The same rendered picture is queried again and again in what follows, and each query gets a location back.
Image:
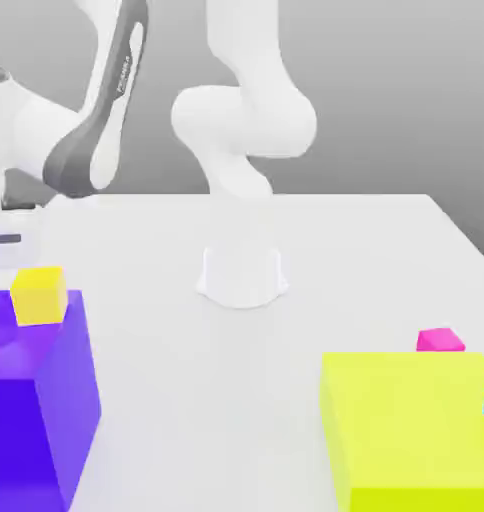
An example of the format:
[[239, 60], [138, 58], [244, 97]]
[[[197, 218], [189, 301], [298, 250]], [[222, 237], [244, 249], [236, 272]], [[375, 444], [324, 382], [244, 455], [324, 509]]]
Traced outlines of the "large yellow-green box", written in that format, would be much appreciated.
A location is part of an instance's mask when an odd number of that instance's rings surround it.
[[484, 512], [484, 355], [327, 352], [338, 512]]

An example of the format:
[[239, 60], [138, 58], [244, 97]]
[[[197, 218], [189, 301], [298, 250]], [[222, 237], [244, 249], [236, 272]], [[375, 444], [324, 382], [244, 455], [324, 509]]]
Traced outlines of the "small yellow cube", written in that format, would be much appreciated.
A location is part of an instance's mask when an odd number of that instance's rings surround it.
[[19, 326], [61, 323], [68, 306], [64, 271], [59, 266], [19, 269], [10, 296]]

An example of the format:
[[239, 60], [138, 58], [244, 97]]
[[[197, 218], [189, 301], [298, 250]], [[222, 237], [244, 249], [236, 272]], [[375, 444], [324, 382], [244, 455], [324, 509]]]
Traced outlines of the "small magenta cube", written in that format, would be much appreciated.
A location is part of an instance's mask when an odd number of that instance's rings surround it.
[[425, 329], [418, 334], [416, 344], [418, 352], [456, 352], [465, 349], [465, 344], [450, 328]]

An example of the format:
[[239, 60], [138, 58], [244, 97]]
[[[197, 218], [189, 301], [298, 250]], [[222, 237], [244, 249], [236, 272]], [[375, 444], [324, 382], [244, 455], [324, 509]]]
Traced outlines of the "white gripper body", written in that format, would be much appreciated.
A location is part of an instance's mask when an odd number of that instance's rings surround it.
[[0, 270], [37, 261], [42, 234], [42, 209], [0, 211]]

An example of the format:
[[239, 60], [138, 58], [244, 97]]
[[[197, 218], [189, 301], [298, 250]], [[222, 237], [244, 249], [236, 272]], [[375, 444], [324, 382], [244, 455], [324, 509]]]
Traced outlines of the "large purple box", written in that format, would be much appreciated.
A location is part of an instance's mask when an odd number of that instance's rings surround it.
[[68, 512], [101, 417], [83, 296], [18, 326], [0, 290], [0, 512]]

